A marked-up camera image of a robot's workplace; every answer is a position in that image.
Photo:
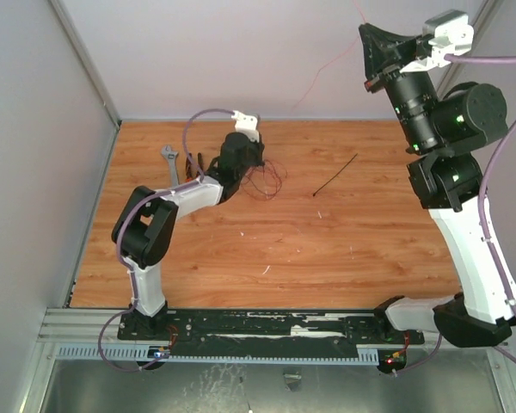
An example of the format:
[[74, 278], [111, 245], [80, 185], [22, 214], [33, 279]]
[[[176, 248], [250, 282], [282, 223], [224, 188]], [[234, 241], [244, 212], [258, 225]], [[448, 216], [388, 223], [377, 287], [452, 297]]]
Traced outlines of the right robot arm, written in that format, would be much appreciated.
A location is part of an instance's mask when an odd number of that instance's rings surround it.
[[497, 346], [516, 325], [516, 285], [490, 223], [487, 174], [473, 153], [507, 134], [506, 99], [494, 85], [477, 82], [438, 97], [429, 70], [459, 53], [471, 37], [466, 23], [438, 23], [416, 36], [366, 23], [359, 36], [365, 89], [390, 99], [415, 155], [408, 165], [411, 187], [438, 226], [461, 286], [441, 299], [388, 299], [376, 308], [374, 335], [394, 342], [405, 330], [421, 330], [458, 348]]

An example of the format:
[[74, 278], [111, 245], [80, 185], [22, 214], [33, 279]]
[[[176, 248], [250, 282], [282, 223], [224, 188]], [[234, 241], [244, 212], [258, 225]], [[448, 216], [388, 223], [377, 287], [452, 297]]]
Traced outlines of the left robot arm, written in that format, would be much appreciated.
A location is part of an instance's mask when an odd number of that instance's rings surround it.
[[112, 240], [117, 259], [130, 277], [132, 308], [141, 313], [138, 329], [147, 338], [158, 339], [168, 328], [168, 319], [159, 313], [166, 306], [160, 261], [169, 249], [176, 222], [230, 199], [247, 172], [264, 164], [263, 151], [259, 133], [229, 133], [204, 174], [163, 190], [139, 186], [132, 191]]

